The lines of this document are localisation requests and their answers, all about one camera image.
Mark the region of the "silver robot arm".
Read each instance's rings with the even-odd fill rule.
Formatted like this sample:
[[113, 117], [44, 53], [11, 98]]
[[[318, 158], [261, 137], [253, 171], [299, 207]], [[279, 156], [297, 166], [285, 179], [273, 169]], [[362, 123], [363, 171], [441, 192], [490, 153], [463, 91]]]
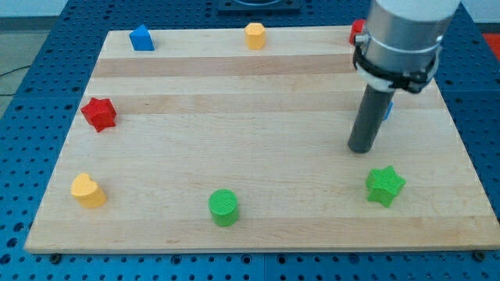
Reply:
[[438, 70], [441, 42], [460, 0], [373, 0], [354, 36], [353, 65], [376, 91], [418, 94]]

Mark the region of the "red block behind arm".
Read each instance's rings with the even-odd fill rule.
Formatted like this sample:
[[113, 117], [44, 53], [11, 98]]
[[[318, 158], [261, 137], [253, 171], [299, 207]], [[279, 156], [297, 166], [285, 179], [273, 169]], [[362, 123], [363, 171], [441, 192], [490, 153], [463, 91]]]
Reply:
[[350, 32], [349, 39], [348, 39], [350, 45], [355, 44], [355, 37], [358, 34], [362, 33], [365, 22], [366, 21], [364, 19], [358, 19], [352, 23], [351, 32]]

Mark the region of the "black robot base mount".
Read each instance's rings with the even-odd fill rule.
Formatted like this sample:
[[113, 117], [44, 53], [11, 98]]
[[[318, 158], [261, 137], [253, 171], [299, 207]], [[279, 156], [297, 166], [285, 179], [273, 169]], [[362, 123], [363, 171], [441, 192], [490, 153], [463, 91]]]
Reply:
[[299, 11], [300, 0], [218, 0], [218, 12]]

